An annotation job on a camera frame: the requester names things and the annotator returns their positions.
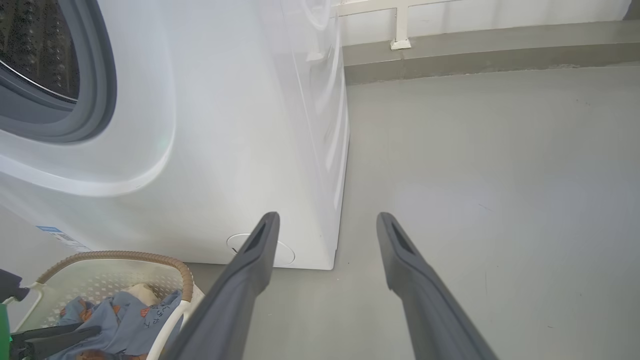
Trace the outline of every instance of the front-loading washing machine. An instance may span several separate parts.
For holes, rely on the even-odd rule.
[[[275,265],[333,268],[349,122],[331,5],[9,4],[0,203],[78,251],[218,264],[277,211]]]

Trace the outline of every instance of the concrete ledge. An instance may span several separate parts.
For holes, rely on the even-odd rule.
[[[343,48],[347,85],[480,72],[640,62],[640,20],[495,29]]]

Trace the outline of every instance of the beige cloth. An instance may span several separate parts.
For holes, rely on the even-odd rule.
[[[129,288],[126,288],[122,291],[126,291],[131,295],[135,296],[140,300],[144,305],[158,305],[160,304],[160,299],[154,294],[153,290],[147,284],[135,284]]]

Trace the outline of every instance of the blue clothing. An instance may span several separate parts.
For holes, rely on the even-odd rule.
[[[182,292],[174,291],[154,306],[146,306],[130,293],[121,291],[93,305],[81,297],[71,300],[56,325],[83,322],[79,329],[99,325],[102,331],[91,338],[49,357],[49,360],[76,360],[86,350],[109,354],[143,355],[149,352],[169,315],[180,304]],[[167,344],[178,334],[180,323],[173,328]]]

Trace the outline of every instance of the clothes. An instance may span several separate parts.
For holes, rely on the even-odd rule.
[[[79,329],[93,325],[102,327],[100,334],[49,357],[49,360],[129,359],[141,358],[151,349],[169,315],[180,304],[182,292],[176,290],[158,305],[146,306],[135,296],[121,291],[94,306],[81,297],[71,300],[56,325],[83,322]],[[173,328],[167,344],[175,339],[180,323]]]
[[[153,290],[147,284],[136,284],[122,291],[126,291],[138,298],[146,306],[158,305],[160,299],[154,294]]]

